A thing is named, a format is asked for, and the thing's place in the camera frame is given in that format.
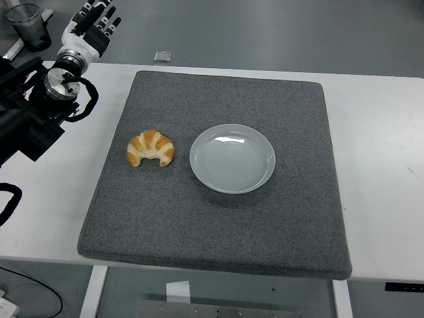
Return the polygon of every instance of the robot finger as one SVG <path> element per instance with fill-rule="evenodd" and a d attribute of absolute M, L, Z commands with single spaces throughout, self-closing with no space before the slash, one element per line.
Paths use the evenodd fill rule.
<path fill-rule="evenodd" d="M 88 11 L 91 9 L 91 6 L 93 5 L 95 0 L 88 0 L 85 5 L 81 8 L 81 11 L 79 12 L 80 15 L 83 17 L 88 13 Z"/>
<path fill-rule="evenodd" d="M 115 29 L 117 28 L 118 24 L 121 23 L 121 18 L 116 18 L 112 24 L 105 30 L 105 36 L 107 36 L 108 38 L 111 37 L 111 35 L 113 34 L 113 32 L 115 31 Z"/>
<path fill-rule="evenodd" d="M 94 4 L 72 32 L 77 36 L 83 35 L 98 20 L 108 4 L 109 1 L 99 1 Z"/>
<path fill-rule="evenodd" d="M 109 21 L 109 19 L 112 17 L 113 13 L 115 12 L 116 8 L 114 6 L 112 6 L 107 12 L 106 15 L 101 18 L 101 20 L 98 22 L 97 24 L 97 28 L 99 30 L 103 30 L 106 27 L 107 22 Z"/>

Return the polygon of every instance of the gray felt mat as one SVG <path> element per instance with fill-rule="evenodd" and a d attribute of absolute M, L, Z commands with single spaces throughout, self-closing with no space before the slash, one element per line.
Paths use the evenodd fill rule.
<path fill-rule="evenodd" d="M 266 184 L 230 195 L 203 185 L 193 141 L 224 123 L 258 130 L 276 167 Z M 156 129 L 171 164 L 126 159 Z M 324 94 L 318 83 L 138 72 L 78 242 L 89 258 L 248 274 L 343 280 L 352 266 Z"/>

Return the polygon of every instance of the plate rim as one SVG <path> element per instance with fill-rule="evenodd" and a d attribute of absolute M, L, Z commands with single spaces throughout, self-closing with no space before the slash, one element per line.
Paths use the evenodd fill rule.
<path fill-rule="evenodd" d="M 272 169 L 270 170 L 270 172 L 267 173 L 267 174 L 265 174 L 263 176 L 263 178 L 258 183 L 256 183 L 254 186 L 252 186 L 250 188 L 247 188 L 247 189 L 244 189 L 244 190 L 240 190 L 240 191 L 227 191 L 227 190 L 219 189 L 217 187 L 213 187 L 212 185 L 205 183 L 201 178 L 199 178 L 199 176 L 196 174 L 195 169 L 193 168 L 193 161 L 194 161 L 193 160 L 193 154 L 194 154 L 193 148 L 198 143 L 198 140 L 202 136 L 206 135 L 207 132 L 210 131 L 210 130 L 216 129 L 217 127 L 229 127 L 229 126 L 231 126 L 231 127 L 243 127 L 244 129 L 248 129 L 248 130 L 253 131 L 256 134 L 259 134 L 267 142 L 268 146 L 270 147 L 270 150 L 272 151 L 273 161 L 272 161 Z M 205 186 L 207 186 L 208 188 L 210 188 L 212 190 L 215 190 L 217 192 L 220 192 L 220 193 L 226 193 L 226 194 L 242 194 L 242 193 L 248 193 L 248 192 L 254 191 L 254 190 L 262 187 L 266 182 L 268 182 L 268 180 L 271 178 L 271 176 L 272 176 L 272 174 L 274 173 L 274 170 L 275 170 L 275 166 L 276 166 L 276 153 L 275 153 L 274 147 L 272 146 L 271 142 L 261 132 L 257 131 L 256 129 L 254 129 L 252 127 L 249 127 L 249 126 L 246 126 L 246 125 L 241 125 L 241 124 L 220 124 L 220 125 L 215 125 L 215 126 L 212 126 L 212 127 L 208 128 L 208 129 L 206 129 L 199 136 L 196 137 L 196 139 L 191 144 L 190 153 L 189 153 L 189 161 L 190 161 L 191 170 L 193 171 L 193 173 L 196 176 L 196 178 L 201 183 L 203 183 Z"/>

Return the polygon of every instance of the plastic cup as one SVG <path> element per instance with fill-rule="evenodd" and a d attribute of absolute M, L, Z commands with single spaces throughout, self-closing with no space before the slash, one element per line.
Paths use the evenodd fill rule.
<path fill-rule="evenodd" d="M 29 50 L 43 51 L 52 44 L 37 5 L 24 4 L 12 7 L 6 13 L 6 18 Z"/>

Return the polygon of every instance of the ceramic plate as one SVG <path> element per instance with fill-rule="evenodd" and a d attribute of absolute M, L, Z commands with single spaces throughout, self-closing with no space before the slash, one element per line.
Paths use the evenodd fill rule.
<path fill-rule="evenodd" d="M 246 193 L 268 181 L 276 164 L 272 145 L 260 132 L 226 124 L 201 133 L 190 150 L 194 174 L 223 193 Z"/>

